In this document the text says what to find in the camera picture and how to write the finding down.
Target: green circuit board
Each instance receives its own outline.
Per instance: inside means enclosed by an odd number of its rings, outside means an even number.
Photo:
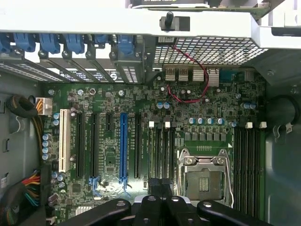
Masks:
[[[190,90],[189,98],[199,96],[203,88],[197,83],[170,83],[169,85],[177,95],[181,95],[182,90],[185,92]],[[52,96],[48,94],[50,89],[55,92]],[[89,93],[91,89],[95,89],[94,95]],[[53,113],[71,107],[77,109],[76,116],[71,118],[70,157],[74,158],[70,160],[70,170],[65,173],[63,187],[59,187],[55,179],[52,181],[52,193],[59,195],[58,204],[55,206],[56,221],[59,223],[114,198],[124,198],[134,202],[136,196],[148,194],[150,177],[162,178],[165,175],[172,175],[176,194],[177,156],[185,147],[193,155],[217,155],[221,149],[227,150],[233,185],[235,141],[231,123],[236,122],[239,125],[252,121],[254,125],[258,124],[264,115],[259,107],[259,97],[265,95],[265,81],[261,76],[256,75],[252,82],[235,80],[220,82],[218,88],[209,88],[206,94],[208,102],[189,105],[180,104],[172,99],[166,92],[166,83],[159,80],[151,85],[48,84],[45,86],[45,92],[45,97],[53,99]],[[72,97],[73,101],[68,101],[68,97]],[[257,107],[245,109],[243,104],[246,102],[256,103]],[[168,103],[169,107],[158,108],[158,104],[161,103]],[[127,113],[128,116],[126,192],[123,185],[119,183],[121,113]],[[83,137],[81,137],[82,166],[78,166],[77,161],[74,160],[78,158],[78,114],[82,115],[84,125]],[[95,115],[97,131],[92,129]],[[138,166],[135,156],[137,116],[141,119]],[[200,118],[203,119],[202,124],[198,124]],[[212,119],[213,123],[209,124],[208,119]],[[221,124],[217,123],[218,119],[222,119]],[[53,117],[45,118],[44,132],[52,134],[51,164],[52,171],[57,171],[60,135],[59,127],[55,126],[53,121]],[[150,128],[150,122],[154,122],[155,128]],[[165,122],[170,122],[170,129],[173,130],[173,138],[166,143]],[[91,137],[94,133],[98,138],[95,166],[97,175],[94,177],[99,177],[96,191],[100,196],[93,193],[92,186],[89,184]],[[81,167],[81,176],[78,176],[77,167]]]

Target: motherboard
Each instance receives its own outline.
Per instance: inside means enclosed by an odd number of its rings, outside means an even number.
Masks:
[[[150,178],[168,179],[192,204],[215,200],[262,217],[265,81],[244,77],[224,71],[191,104],[171,98],[167,85],[191,99],[201,84],[159,76],[146,85],[45,85],[53,114],[44,118],[43,160],[56,222],[114,198],[133,203],[150,193]]]

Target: white pci slot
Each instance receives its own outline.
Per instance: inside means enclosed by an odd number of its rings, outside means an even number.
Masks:
[[[59,149],[59,172],[67,172],[70,168],[70,110],[60,110],[60,149]]]

